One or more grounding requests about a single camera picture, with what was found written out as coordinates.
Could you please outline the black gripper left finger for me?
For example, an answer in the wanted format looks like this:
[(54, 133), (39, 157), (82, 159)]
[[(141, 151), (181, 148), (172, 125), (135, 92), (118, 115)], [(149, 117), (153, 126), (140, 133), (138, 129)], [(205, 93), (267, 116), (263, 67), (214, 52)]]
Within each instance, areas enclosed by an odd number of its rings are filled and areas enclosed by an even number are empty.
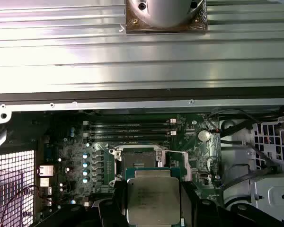
[(85, 209), (82, 205), (65, 205), (34, 227), (127, 227), (123, 208), (127, 184), (118, 181), (111, 198), (98, 200), (98, 205)]

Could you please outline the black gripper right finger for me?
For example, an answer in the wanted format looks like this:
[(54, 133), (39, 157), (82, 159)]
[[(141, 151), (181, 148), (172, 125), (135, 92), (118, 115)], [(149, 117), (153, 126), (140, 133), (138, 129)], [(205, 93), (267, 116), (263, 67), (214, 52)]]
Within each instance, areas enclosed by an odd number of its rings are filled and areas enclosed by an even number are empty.
[(284, 221), (246, 203), (233, 204), (230, 210), (214, 201), (200, 199), (192, 182), (181, 182), (181, 209), (186, 227), (284, 227)]

